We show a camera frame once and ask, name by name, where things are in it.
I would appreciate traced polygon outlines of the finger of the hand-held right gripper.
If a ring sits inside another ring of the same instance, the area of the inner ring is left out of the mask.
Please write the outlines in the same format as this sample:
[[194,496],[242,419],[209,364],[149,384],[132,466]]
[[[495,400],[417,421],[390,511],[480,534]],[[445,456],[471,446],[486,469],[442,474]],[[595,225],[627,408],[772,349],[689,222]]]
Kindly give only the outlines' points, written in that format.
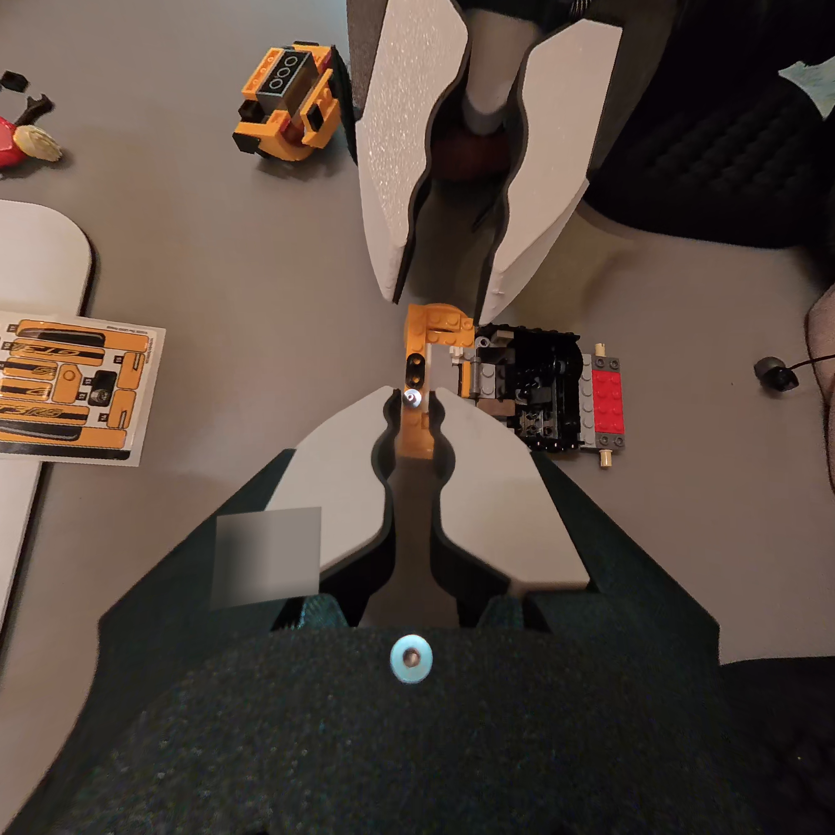
[[435,115],[460,80],[468,30],[449,1],[391,1],[357,123],[361,215],[381,295],[398,303],[430,170]]
[[479,323],[495,319],[528,284],[585,193],[622,32],[583,18],[523,61],[521,152],[499,195],[502,223],[478,290]]

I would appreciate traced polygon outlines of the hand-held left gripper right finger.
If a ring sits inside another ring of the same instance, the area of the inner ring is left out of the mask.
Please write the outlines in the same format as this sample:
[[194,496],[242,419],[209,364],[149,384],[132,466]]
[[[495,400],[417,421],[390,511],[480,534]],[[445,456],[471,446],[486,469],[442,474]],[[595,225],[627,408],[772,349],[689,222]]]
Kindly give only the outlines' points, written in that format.
[[586,590],[590,576],[527,446],[452,391],[429,401],[433,464],[430,567],[475,625],[500,595]]

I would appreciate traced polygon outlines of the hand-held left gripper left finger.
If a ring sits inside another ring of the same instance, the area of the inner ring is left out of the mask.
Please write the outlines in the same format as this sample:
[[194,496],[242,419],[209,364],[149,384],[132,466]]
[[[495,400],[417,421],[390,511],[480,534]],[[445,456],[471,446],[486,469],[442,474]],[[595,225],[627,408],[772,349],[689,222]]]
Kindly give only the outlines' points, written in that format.
[[320,593],[349,625],[391,579],[396,532],[388,482],[395,466],[401,391],[384,386],[341,410],[295,449],[266,510],[320,513]]

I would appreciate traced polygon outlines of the black orange lego car chassis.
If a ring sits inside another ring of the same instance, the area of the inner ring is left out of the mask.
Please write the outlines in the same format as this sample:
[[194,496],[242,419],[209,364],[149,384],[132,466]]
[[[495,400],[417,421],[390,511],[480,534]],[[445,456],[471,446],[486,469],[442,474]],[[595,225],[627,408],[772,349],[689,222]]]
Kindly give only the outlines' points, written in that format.
[[521,326],[476,327],[459,308],[410,305],[404,326],[404,388],[422,393],[402,406],[402,456],[429,459],[429,395],[445,388],[509,428],[534,451],[589,451],[610,468],[625,448],[621,363],[574,333]]

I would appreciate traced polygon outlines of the orange lego car rear section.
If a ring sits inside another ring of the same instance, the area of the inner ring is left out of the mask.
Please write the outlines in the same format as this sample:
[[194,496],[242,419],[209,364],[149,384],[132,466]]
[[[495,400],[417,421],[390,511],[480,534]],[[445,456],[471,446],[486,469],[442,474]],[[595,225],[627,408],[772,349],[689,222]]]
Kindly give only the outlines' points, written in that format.
[[357,158],[351,80],[335,45],[273,47],[242,89],[233,138],[239,150],[299,162],[324,149],[342,126]]

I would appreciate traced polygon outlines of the person's right hand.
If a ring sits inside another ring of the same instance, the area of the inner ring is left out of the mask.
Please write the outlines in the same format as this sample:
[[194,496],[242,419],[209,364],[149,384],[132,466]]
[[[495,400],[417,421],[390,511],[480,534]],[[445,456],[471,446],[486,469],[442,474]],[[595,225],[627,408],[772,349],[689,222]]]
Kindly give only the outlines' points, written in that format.
[[505,174],[510,168],[507,133],[473,134],[457,126],[433,141],[431,174],[434,180],[470,182]]

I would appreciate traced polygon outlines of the orange sticker sheet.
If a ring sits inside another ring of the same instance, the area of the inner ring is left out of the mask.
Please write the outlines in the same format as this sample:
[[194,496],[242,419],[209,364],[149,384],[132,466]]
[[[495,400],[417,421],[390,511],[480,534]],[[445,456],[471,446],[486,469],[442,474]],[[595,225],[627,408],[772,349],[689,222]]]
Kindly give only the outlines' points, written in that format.
[[1,454],[137,467],[165,330],[1,312]]

